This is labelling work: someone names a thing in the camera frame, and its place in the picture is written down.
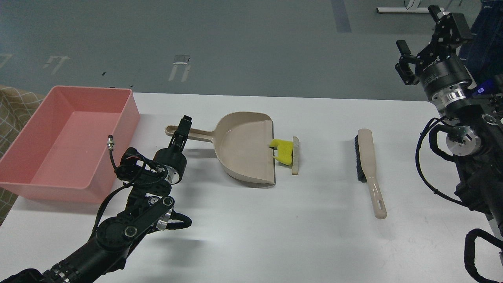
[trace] screw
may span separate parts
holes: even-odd
[[[136,233],[138,233],[138,229],[134,226],[128,226],[124,230],[124,234],[129,238],[136,236]]]
[[[162,200],[162,202],[167,205],[167,206],[170,206],[173,204],[173,199],[171,197],[167,197],[165,199]]]
[[[153,196],[153,197],[151,197],[151,198],[148,199],[148,204],[153,205],[154,203],[156,203],[158,201],[159,201],[159,198],[156,197],[156,196]]]

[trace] beige dustpan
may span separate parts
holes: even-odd
[[[166,127],[173,135],[176,126]],[[190,129],[189,139],[211,142],[227,174],[238,180],[274,184],[273,121],[263,113],[234,112],[225,115],[213,131]]]

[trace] white table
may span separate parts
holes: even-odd
[[[223,172],[211,144],[188,141],[185,175],[172,196],[192,226],[148,235],[125,270],[98,282],[473,282],[464,237],[474,228],[490,231],[484,215],[433,195],[414,165],[418,134],[438,116],[433,105],[143,93],[135,100],[141,120],[131,146],[147,157],[167,146],[164,127],[183,115],[192,127],[212,130],[225,114],[256,111],[271,116],[275,138],[299,137],[299,175],[277,164],[275,186],[250,187]],[[360,128],[373,131],[384,220],[374,217],[367,185],[356,179]],[[426,144],[422,162],[430,182],[453,195],[454,164]],[[112,200],[104,218],[123,210],[127,194]],[[45,271],[67,257],[86,242],[97,208],[18,198],[0,228],[0,278],[28,267]],[[503,278],[498,250],[485,242],[477,241],[476,264],[483,276]]]

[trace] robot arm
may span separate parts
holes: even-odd
[[[488,219],[494,218],[503,236],[503,125],[500,118],[501,93],[486,93],[477,88],[469,90],[472,79],[456,54],[456,48],[472,40],[468,24],[462,14],[441,13],[438,6],[430,6],[430,14],[436,22],[431,42],[417,56],[411,55],[404,40],[396,42],[401,53],[395,65],[406,85],[421,83],[427,98],[432,102],[441,119],[438,124],[425,127],[418,142],[416,166],[435,194],[458,203],[470,210],[482,212]],[[409,64],[415,65],[413,72]],[[491,83],[493,90],[503,90],[503,76],[496,76]],[[437,133],[447,134],[447,146],[452,155],[439,149]],[[423,177],[419,166],[419,149],[429,135],[430,148],[434,153],[454,162],[460,183],[454,200],[433,188]],[[475,238],[482,237],[491,244],[503,248],[503,242],[480,229],[468,233],[465,243],[465,267],[478,282],[487,280],[477,273],[474,265]]]
[[[101,275],[124,269],[127,257],[147,234],[189,227],[192,221],[173,210],[175,200],[169,194],[171,185],[181,181],[187,164],[182,150],[191,124],[191,118],[184,116],[169,147],[159,150],[153,160],[145,158],[135,148],[128,148],[115,169],[117,177],[128,183],[105,199],[87,243],[42,274],[35,269],[25,269],[2,283],[94,282]],[[131,186],[125,210],[98,226],[112,196]]]

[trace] plaid fabric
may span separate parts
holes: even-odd
[[[45,96],[0,85],[0,158]],[[0,226],[18,196],[0,188]]]

